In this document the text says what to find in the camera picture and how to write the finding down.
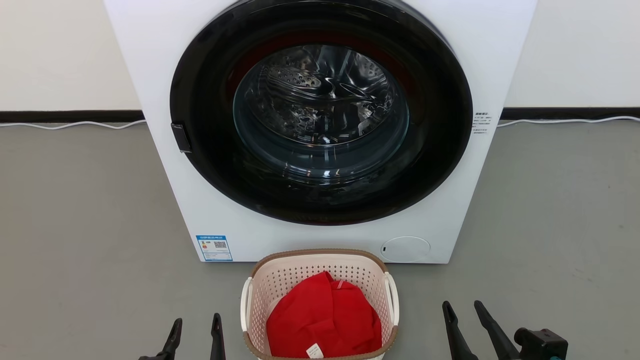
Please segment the plastic basket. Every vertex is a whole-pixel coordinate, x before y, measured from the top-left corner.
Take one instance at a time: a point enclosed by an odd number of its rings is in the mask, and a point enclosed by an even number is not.
[[[266,322],[289,290],[307,277],[327,271],[335,280],[357,285],[376,310],[382,325],[383,346],[368,354],[333,357],[340,360],[382,359],[396,340],[400,312],[394,278],[374,255],[359,250],[322,249],[281,252],[260,261],[244,283],[240,300],[240,322],[244,341],[261,360],[271,356]]]

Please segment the white cable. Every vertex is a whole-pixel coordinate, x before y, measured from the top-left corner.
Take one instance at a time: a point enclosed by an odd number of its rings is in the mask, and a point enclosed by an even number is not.
[[[38,129],[43,129],[43,130],[61,130],[61,129],[66,129],[68,127],[78,126],[78,125],[96,125],[96,126],[106,127],[108,129],[113,129],[113,130],[122,130],[128,127],[131,127],[133,125],[144,124],[146,122],[147,122],[146,120],[138,120],[138,121],[130,122],[123,126],[112,126],[112,125],[107,125],[107,124],[103,124],[100,122],[93,122],[93,121],[72,122],[71,124],[65,124],[61,126],[42,126],[42,125],[36,125],[36,124],[27,124],[25,122],[14,122],[10,124],[0,124],[0,127],[28,126],[28,127],[36,127]]]
[[[570,120],[514,120],[510,122],[506,122],[504,124],[498,125],[498,127],[505,127],[509,125],[519,124],[521,122],[526,122],[528,124],[565,124],[567,122],[584,122],[587,124],[597,124],[599,122],[607,122],[613,120],[632,120],[640,122],[640,118],[633,116],[616,116],[616,117],[608,117],[606,119],[598,119],[598,120],[587,120],[587,119],[570,119]]]

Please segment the door glass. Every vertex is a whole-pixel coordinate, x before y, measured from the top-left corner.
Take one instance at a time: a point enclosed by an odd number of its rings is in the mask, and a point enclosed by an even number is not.
[[[234,98],[236,129],[272,171],[309,184],[369,176],[402,144],[409,124],[391,74],[347,47],[304,45],[264,58]]]

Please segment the basket handle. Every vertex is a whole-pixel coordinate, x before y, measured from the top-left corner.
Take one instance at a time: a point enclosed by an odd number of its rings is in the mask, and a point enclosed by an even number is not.
[[[240,298],[240,326],[242,327],[242,331],[246,332],[247,331],[247,313],[248,313],[248,309],[247,306],[249,304],[248,301],[248,297],[249,297],[249,287],[251,286],[253,278],[249,277],[245,282],[244,282],[244,286],[242,288],[242,295]]]
[[[396,288],[396,282],[394,280],[394,277],[391,276],[391,274],[388,272],[385,272],[385,275],[387,276],[389,290],[391,290],[391,303],[393,306],[392,310],[394,314],[394,326],[398,326],[398,323],[400,322],[400,303],[398,302],[398,289]]]

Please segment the wall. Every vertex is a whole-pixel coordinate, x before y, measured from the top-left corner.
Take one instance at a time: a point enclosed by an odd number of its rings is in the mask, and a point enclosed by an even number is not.
[[[506,106],[640,106],[640,2],[540,0]],[[138,109],[102,0],[0,0],[0,111]]]

